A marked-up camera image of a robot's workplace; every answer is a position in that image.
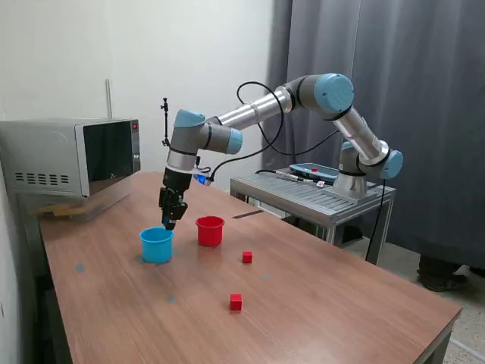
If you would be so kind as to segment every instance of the wooden board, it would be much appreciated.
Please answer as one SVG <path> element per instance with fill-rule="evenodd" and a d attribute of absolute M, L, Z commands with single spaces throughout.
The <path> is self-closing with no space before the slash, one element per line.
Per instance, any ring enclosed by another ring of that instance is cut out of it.
<path fill-rule="evenodd" d="M 141 263 L 161 174 L 94 221 L 41 221 L 74 363 L 412 363 L 460 308 L 195 181 L 165 265 Z M 199 247 L 195 220 L 226 220 Z M 251 265 L 241 263 L 251 250 Z M 229 311 L 231 293 L 242 312 Z"/>

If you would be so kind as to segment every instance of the blue cup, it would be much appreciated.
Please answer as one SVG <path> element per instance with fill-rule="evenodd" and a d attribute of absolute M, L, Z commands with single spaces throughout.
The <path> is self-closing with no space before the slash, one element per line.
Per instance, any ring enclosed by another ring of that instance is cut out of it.
<path fill-rule="evenodd" d="M 145 262 L 166 263 L 172 257 L 174 232 L 162 226 L 151 227 L 139 233 L 142 241 L 142 257 Z"/>

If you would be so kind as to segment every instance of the microwave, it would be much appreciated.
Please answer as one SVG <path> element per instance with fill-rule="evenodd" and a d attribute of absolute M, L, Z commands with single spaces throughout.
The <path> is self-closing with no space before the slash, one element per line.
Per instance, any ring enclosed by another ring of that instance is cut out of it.
<path fill-rule="evenodd" d="M 86 198 L 140 169 L 139 122 L 51 118 L 0 121 L 7 188 Z"/>

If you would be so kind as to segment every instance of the black shoe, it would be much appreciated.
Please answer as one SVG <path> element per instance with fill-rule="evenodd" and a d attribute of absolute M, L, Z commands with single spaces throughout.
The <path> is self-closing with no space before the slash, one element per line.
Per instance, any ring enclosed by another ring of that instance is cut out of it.
<path fill-rule="evenodd" d="M 470 267 L 470 272 L 472 272 L 474 275 L 478 275 L 482 278 L 485 278 L 485 269 Z"/>
<path fill-rule="evenodd" d="M 419 275 L 418 281 L 433 292 L 447 292 L 465 288 L 468 277 L 466 275 L 452 275 L 449 278 L 434 277 L 432 275 Z"/>

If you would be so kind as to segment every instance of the red cup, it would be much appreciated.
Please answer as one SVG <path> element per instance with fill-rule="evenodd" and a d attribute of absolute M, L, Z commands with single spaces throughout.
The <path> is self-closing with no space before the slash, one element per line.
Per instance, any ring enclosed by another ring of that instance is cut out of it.
<path fill-rule="evenodd" d="M 222 242 L 222 227 L 224 220 L 217 216 L 204 216 L 196 221 L 199 245 L 217 246 Z"/>

